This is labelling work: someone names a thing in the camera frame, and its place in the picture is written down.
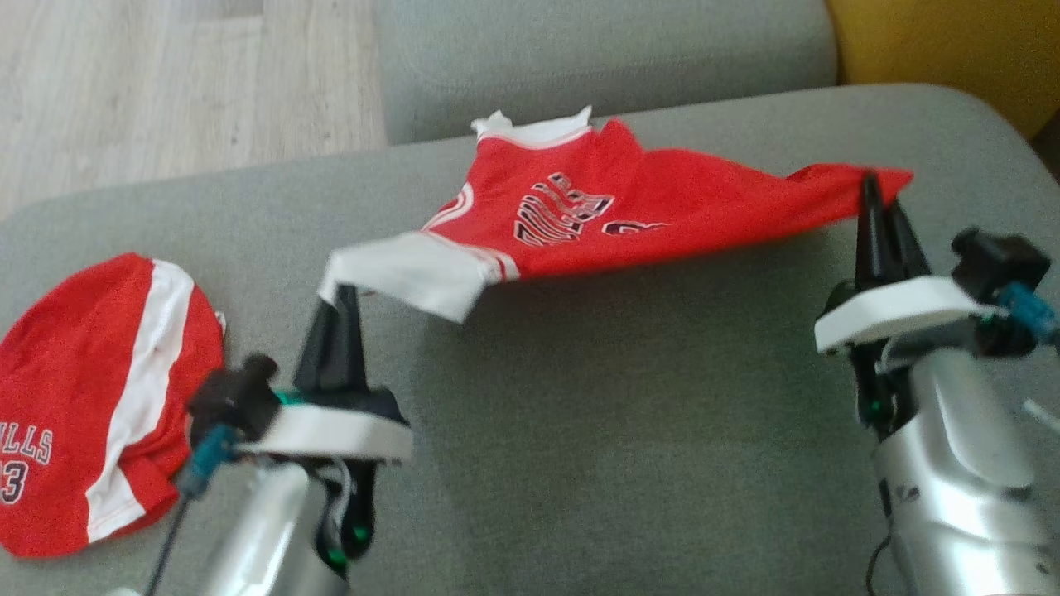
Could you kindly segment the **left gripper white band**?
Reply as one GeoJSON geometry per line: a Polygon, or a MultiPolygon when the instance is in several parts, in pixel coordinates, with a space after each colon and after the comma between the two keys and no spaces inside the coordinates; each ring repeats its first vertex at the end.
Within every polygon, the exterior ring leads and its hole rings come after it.
{"type": "Polygon", "coordinates": [[[376,474],[409,464],[413,433],[386,389],[315,404],[307,395],[369,389],[359,291],[319,300],[272,424],[236,453],[258,483],[234,531],[238,576],[344,576],[375,533],[376,474]]]}

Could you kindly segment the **yellow sofa back cushion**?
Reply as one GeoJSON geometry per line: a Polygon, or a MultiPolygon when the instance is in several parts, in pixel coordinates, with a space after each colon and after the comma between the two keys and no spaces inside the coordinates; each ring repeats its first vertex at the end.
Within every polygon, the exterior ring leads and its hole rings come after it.
{"type": "Polygon", "coordinates": [[[1034,138],[1060,113],[1060,0],[826,0],[846,84],[943,84],[1034,138]]]}

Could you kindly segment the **large grey sofa ottoman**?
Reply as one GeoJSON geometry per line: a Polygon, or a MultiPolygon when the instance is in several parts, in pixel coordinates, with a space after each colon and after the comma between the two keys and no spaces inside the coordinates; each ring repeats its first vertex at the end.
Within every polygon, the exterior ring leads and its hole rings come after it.
{"type": "MultiPolygon", "coordinates": [[[[1007,122],[896,84],[628,113],[644,147],[787,175],[903,166],[935,271],[970,226],[1055,259],[1060,185],[1007,122]]],[[[67,276],[123,252],[181,265],[228,320],[229,358],[296,365],[330,250],[422,226],[474,137],[119,186],[0,220],[0,337],[67,276]]],[[[853,271],[855,223],[599,276],[504,284],[465,325],[364,296],[371,381],[398,396],[412,464],[383,468],[353,596],[864,595],[886,533],[843,358],[813,321],[853,271]]],[[[145,584],[166,524],[57,560],[0,554],[0,596],[145,584]]]]}

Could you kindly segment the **red white basketball jersey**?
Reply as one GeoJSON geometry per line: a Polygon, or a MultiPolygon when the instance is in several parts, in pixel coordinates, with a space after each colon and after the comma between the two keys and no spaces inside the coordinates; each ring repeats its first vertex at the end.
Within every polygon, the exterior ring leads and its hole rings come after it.
{"type": "Polygon", "coordinates": [[[516,126],[477,118],[455,198],[420,229],[330,255],[319,295],[342,286],[462,322],[482,291],[780,240],[856,216],[867,166],[777,176],[686,148],[641,147],[593,109],[516,126]]]}

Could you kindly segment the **light grey sofa seat cushion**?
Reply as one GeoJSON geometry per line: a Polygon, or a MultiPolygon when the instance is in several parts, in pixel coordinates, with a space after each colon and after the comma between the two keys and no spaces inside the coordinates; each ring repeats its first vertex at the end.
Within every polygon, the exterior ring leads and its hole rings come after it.
{"type": "Polygon", "coordinates": [[[393,144],[832,86],[826,0],[375,0],[393,144]]]}

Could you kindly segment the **red shorts with white stripe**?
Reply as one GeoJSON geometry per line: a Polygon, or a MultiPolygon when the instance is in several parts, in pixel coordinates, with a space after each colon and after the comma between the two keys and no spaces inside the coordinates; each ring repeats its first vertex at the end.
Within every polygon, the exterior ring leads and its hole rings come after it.
{"type": "Polygon", "coordinates": [[[182,268],[132,252],[26,310],[0,341],[0,548],[65,557],[166,514],[224,331],[182,268]]]}

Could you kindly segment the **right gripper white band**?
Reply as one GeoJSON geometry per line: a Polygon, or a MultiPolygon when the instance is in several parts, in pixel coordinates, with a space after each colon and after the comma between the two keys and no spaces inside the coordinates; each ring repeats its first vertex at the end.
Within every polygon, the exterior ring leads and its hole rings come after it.
{"type": "Polygon", "coordinates": [[[850,363],[856,419],[878,439],[890,437],[917,410],[904,370],[938,346],[965,343],[966,325],[1003,313],[970,298],[949,276],[930,275],[904,208],[895,200],[886,210],[878,175],[867,171],[860,182],[858,284],[848,280],[832,288],[814,322],[814,340],[817,353],[850,363]]]}

